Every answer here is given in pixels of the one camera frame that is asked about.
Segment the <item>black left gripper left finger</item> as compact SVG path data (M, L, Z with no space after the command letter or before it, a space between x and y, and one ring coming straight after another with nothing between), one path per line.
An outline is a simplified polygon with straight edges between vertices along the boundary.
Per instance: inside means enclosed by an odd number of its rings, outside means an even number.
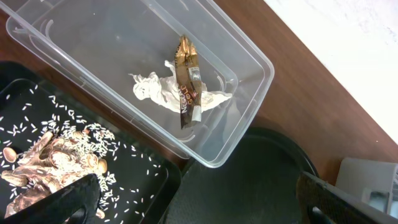
M88 174L33 205L1 220L3 224L58 224L95 222L100 199L95 174Z

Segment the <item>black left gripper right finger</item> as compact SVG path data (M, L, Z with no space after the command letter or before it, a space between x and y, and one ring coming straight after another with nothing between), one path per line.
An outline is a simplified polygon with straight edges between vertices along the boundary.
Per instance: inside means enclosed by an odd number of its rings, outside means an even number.
M388 224L389 216L308 172L296 183L302 223Z

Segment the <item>food scraps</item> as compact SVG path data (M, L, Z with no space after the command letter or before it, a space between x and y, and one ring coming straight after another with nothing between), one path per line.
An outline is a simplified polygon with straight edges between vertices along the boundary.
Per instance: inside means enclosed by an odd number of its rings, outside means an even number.
M71 136L55 136L48 131L19 157L11 147L1 147L1 216L20 212L78 179L108 170L105 159L94 152L83 152L81 131ZM104 211L98 208L95 223L104 222Z

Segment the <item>white wrapper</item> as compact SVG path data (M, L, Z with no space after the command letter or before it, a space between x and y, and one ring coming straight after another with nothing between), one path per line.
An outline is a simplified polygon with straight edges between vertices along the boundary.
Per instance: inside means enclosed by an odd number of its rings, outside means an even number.
M129 73L136 82L133 86L133 92L139 100L150 98L155 104L179 113L180 97L176 81L175 62L166 60L164 65L170 69L172 76L159 78L155 72L151 72L146 78L142 75ZM231 93L208 91L204 83L202 83L201 89L202 112L213 109L232 97Z

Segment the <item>brown gold snack wrapper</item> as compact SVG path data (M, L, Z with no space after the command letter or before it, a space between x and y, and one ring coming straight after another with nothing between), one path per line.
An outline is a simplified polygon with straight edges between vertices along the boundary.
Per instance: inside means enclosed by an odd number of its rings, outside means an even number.
M180 37L175 53L175 73L180 98L180 124L182 129L201 122L202 82L198 52L186 36Z

